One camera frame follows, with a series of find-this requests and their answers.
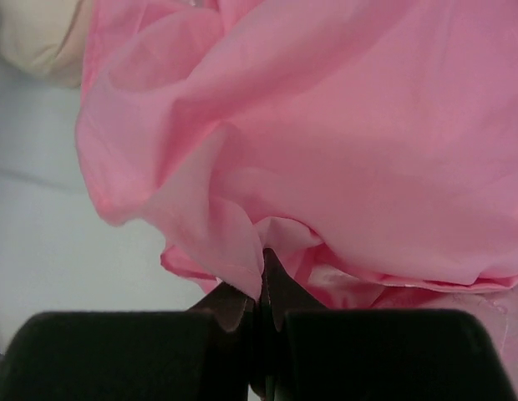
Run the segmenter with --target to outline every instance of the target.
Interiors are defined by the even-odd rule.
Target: table surface
[[[0,344],[34,313],[175,310],[200,288],[166,272],[164,239],[142,221],[107,226],[74,147],[79,91],[0,63]]]

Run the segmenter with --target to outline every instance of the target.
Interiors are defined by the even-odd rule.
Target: beige fabric
[[[65,86],[81,82],[92,0],[0,0],[0,56]]]

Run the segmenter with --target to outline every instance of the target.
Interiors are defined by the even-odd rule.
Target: pink cloth
[[[96,1],[77,140],[99,214],[158,227],[207,291],[258,297],[270,246],[333,307],[518,320],[518,292],[457,295],[518,284],[518,0],[204,5]]]

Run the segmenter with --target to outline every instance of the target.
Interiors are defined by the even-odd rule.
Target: white surface
[[[49,310],[173,310],[201,290],[163,270],[160,234],[107,226],[79,172],[79,92],[0,64],[0,343]]]

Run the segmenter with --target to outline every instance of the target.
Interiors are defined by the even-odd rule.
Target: pink fabric
[[[518,322],[518,292],[457,295],[518,284],[518,0],[204,5],[96,1],[77,139],[99,214],[158,227],[207,291],[258,297],[270,246],[330,306]]]

